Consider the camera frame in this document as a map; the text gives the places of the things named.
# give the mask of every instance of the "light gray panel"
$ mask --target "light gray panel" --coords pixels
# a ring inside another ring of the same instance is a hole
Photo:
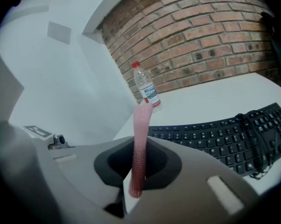
[[[47,36],[70,44],[71,28],[50,21],[48,23]]]

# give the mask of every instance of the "brick wall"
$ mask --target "brick wall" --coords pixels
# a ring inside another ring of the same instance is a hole
[[[280,84],[263,0],[122,0],[99,28],[138,102],[131,64],[159,93],[249,72]]]

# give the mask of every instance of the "keyboard key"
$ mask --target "keyboard key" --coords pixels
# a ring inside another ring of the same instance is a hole
[[[226,155],[226,154],[229,154],[229,151],[228,151],[228,147],[227,146],[223,146],[219,149],[220,151],[220,155]]]
[[[192,139],[193,139],[193,140],[199,140],[200,137],[199,137],[198,133],[193,133],[193,134],[192,134]]]
[[[210,138],[217,138],[216,132],[210,131],[209,134],[210,134]]]
[[[218,135],[219,135],[220,137],[225,136],[225,133],[224,133],[223,130],[218,130],[217,132],[218,132]]]
[[[251,139],[251,140],[245,141],[245,147],[247,149],[257,146],[257,145],[258,145],[257,139]]]
[[[235,133],[241,132],[241,130],[238,127],[233,127],[233,130],[234,130]]]
[[[269,127],[270,129],[272,129],[272,128],[273,128],[273,124],[272,124],[271,122],[268,122],[268,127]]]
[[[233,143],[233,140],[232,140],[231,136],[225,137],[225,144],[232,144],[232,143]]]
[[[232,137],[233,137],[234,143],[240,142],[240,136],[239,136],[239,134],[234,134]]]
[[[169,133],[169,134],[167,134],[167,139],[168,140],[173,140],[174,136],[171,133]]]
[[[242,173],[245,172],[244,164],[238,164],[238,165],[236,166],[236,169],[237,169],[237,173],[238,173],[238,174],[242,174]]]
[[[236,144],[230,145],[229,151],[230,151],[231,154],[237,152]]]
[[[245,150],[244,143],[237,144],[237,148],[239,151]]]
[[[248,162],[246,162],[246,163],[245,163],[245,166],[246,166],[246,170],[247,170],[247,171],[252,170],[252,169],[254,168],[254,166],[253,166],[253,161],[248,161]]]
[[[264,129],[265,131],[269,130],[268,125],[263,125],[263,129]]]
[[[225,132],[227,135],[231,135],[234,133],[232,129],[226,129]]]
[[[242,162],[243,161],[243,154],[242,153],[236,154],[235,159],[236,159],[236,162]]]
[[[217,145],[217,146],[222,146],[222,145],[224,145],[224,140],[221,139],[221,138],[216,139],[216,145]]]
[[[198,148],[203,148],[203,147],[206,147],[206,142],[205,141],[197,141],[197,147]]]
[[[204,153],[210,154],[210,150],[209,149],[201,149],[201,151],[203,151]]]
[[[226,165],[226,163],[225,163],[225,158],[217,158],[217,160],[221,161],[223,164]]]
[[[215,147],[215,141],[214,140],[207,140],[207,147]]]
[[[183,139],[184,139],[184,140],[190,140],[190,139],[191,139],[190,134],[185,133]]]
[[[251,129],[246,131],[248,138],[254,137],[253,131]]]
[[[227,156],[226,157],[226,164],[227,165],[231,165],[231,164],[234,164],[234,163],[235,163],[234,156]]]
[[[249,160],[249,159],[259,156],[259,155],[260,155],[259,148],[253,148],[251,150],[244,152],[245,160]]]
[[[264,124],[264,123],[265,123],[265,120],[264,120],[263,118],[259,118],[259,122],[260,122],[261,124]]]
[[[210,149],[210,154],[214,157],[219,156],[218,147]]]
[[[203,140],[209,138],[208,133],[201,133],[201,138],[202,138]]]
[[[175,140],[180,140],[180,139],[181,139],[181,134],[176,133],[176,134],[175,134]]]
[[[197,147],[195,141],[187,141],[187,142],[186,142],[186,145],[187,145],[188,147],[192,147],[192,148],[196,148],[196,147]]]
[[[240,133],[240,138],[241,138],[241,140],[246,140],[247,136],[245,133]]]

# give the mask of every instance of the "pink mesh tube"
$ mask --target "pink mesh tube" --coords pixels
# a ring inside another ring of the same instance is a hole
[[[133,111],[134,151],[129,194],[140,198],[146,176],[146,144],[153,106],[147,103]]]

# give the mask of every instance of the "gray plastic surface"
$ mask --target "gray plastic surface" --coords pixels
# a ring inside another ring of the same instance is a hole
[[[245,209],[257,200],[253,189],[227,166],[201,151],[148,138],[182,160],[179,176],[166,188],[143,191],[123,219],[103,208],[115,202],[119,188],[105,185],[94,171],[95,157],[127,137],[94,146],[49,151],[40,140],[7,123],[0,124],[0,171],[11,189],[47,223],[213,223],[232,221],[206,180],[218,175],[241,199]],[[77,158],[57,163],[54,158]]]

